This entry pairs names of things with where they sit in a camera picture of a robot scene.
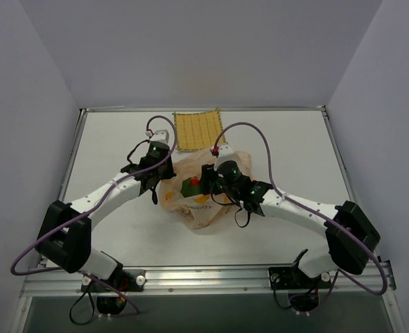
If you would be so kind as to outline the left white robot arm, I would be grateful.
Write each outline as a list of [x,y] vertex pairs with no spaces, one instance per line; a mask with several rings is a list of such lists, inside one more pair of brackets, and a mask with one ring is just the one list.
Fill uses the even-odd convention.
[[90,194],[64,203],[52,203],[46,211],[35,250],[68,273],[86,273],[97,277],[107,291],[118,289],[123,267],[113,257],[92,248],[92,231],[124,203],[153,193],[161,180],[174,177],[167,133],[156,132],[148,151],[139,163],[129,162],[109,182]]

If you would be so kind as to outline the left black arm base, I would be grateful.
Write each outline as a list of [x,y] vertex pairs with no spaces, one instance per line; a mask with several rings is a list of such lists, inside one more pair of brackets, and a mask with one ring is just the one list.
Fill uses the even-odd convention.
[[96,294],[94,313],[99,318],[125,318],[142,314],[128,294],[143,292],[145,283],[146,274],[142,270],[118,268],[108,280],[87,273],[82,275],[82,290],[88,296]]

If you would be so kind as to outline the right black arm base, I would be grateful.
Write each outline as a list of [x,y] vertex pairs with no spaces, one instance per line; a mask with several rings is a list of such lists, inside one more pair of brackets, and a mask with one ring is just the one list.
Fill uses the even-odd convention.
[[[303,250],[290,266],[275,266],[268,269],[269,283],[275,304],[282,310],[293,310],[296,316],[309,317],[331,295],[338,273],[333,278],[329,273],[308,277],[298,267],[308,249]],[[280,303],[277,292],[287,291],[287,304]]]

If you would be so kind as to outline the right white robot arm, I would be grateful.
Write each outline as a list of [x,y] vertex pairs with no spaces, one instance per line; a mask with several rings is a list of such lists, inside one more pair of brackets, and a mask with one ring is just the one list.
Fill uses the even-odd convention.
[[270,183],[242,174],[233,160],[219,167],[204,165],[200,186],[204,194],[226,195],[230,204],[248,216],[281,219],[323,237],[326,243],[317,250],[303,250],[290,270],[291,280],[301,287],[336,269],[360,275],[381,240],[358,204],[347,200],[330,205],[278,194]]

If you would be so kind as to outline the fake strawberry bunch with leaves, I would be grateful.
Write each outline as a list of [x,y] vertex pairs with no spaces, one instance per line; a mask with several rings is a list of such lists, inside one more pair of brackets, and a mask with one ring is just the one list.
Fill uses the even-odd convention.
[[186,180],[183,180],[180,193],[185,198],[201,195],[203,193],[203,190],[200,184],[200,180],[197,177],[187,178]]

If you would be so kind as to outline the translucent banana print plastic bag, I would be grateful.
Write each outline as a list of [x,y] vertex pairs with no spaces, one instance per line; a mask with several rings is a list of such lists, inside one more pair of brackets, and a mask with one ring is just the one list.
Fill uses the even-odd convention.
[[180,193],[183,180],[192,177],[200,180],[202,166],[215,162],[216,157],[207,149],[187,153],[183,159],[173,164],[175,177],[161,181],[157,190],[161,207],[174,213],[190,230],[205,228],[232,211],[232,207],[228,205],[229,199],[224,194],[201,194],[185,198]]

